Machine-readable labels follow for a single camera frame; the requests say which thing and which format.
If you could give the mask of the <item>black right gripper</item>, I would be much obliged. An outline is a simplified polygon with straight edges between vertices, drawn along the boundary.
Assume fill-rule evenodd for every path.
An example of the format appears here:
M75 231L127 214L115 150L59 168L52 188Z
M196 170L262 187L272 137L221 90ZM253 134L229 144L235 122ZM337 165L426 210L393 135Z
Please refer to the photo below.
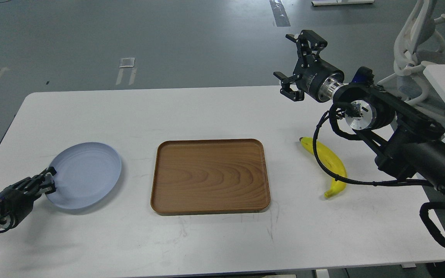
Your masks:
M328 42L312 30L302 30L298 35L286 34L286 39L297 46L298 61L293 76L287 77L280 71L273 72L280 81L280 93L294 102L302 102L304 95L311 96L319 103L327 102L324 83L344 81L344 72L327 61L316 58L327 46ZM291 88L295 84L298 90Z

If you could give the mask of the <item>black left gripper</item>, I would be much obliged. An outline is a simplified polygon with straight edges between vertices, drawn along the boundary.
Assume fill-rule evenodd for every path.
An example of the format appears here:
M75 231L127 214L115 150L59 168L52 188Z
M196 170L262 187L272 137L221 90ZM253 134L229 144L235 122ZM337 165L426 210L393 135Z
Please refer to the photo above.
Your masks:
M56 192L54 167L28 176L0 192L0 232L17 227L32 211L35 200Z

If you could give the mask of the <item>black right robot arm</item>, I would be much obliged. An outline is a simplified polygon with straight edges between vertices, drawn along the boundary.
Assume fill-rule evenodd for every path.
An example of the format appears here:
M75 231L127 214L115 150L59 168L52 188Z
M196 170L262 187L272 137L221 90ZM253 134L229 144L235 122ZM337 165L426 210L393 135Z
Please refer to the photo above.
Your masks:
M376 153L378 169L395 178L375 185L413 185L411 178L418 173L445 195L445 129L439 122L374 84L370 68L358 68L345 83L343 71L320 57L328 43L314 31L287 34L286 39L295 44L298 60L291 76L274 72L280 93L294 102L306 95L319 103L332 102L316 132L329 121L339 137L365 142ZM445 203L427 208L445 209Z

